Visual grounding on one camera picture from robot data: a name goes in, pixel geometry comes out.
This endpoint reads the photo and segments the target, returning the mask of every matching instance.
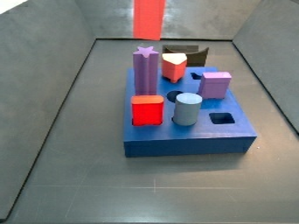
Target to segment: purple cube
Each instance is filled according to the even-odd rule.
[[[203,73],[199,95],[203,99],[223,99],[230,86],[231,75],[227,72]]]

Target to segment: circular hole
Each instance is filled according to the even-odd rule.
[[[178,90],[171,91],[171,92],[167,94],[167,100],[168,100],[170,102],[175,102],[176,95],[179,95],[179,94],[182,94],[182,93],[183,93],[183,91],[178,91]]]

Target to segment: toy block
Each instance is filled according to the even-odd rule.
[[[182,125],[194,125],[198,122],[202,97],[192,93],[176,95],[172,121]]]
[[[184,53],[163,54],[163,77],[175,83],[184,75],[187,57]]]
[[[223,99],[230,86],[231,75],[227,72],[203,73],[199,95],[203,99]]]
[[[198,45],[164,45],[163,53],[186,53],[187,67],[204,67],[210,48],[199,51]]]
[[[134,52],[135,95],[156,95],[158,59],[152,46],[139,46]]]
[[[175,103],[170,96],[196,93],[202,80],[192,73],[218,72],[216,67],[187,67],[182,81],[175,85],[158,75],[156,92],[164,98],[163,123],[135,126],[132,124],[131,98],[135,95],[135,72],[128,70],[126,81],[124,149],[127,157],[159,157],[212,153],[245,153],[258,134],[227,90],[226,98],[207,99],[200,103],[198,122],[182,126],[174,122]]]
[[[135,95],[131,98],[134,126],[160,125],[164,117],[164,98],[160,95]]]

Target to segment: square hole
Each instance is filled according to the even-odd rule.
[[[210,113],[210,119],[214,124],[235,123],[231,113]]]

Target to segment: gray wall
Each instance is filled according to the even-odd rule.
[[[299,3],[263,0],[234,44],[299,132]]]
[[[0,220],[94,41],[72,0],[31,0],[0,15]]]
[[[99,39],[131,39],[134,0],[76,0]],[[163,38],[233,39],[261,0],[166,0]]]

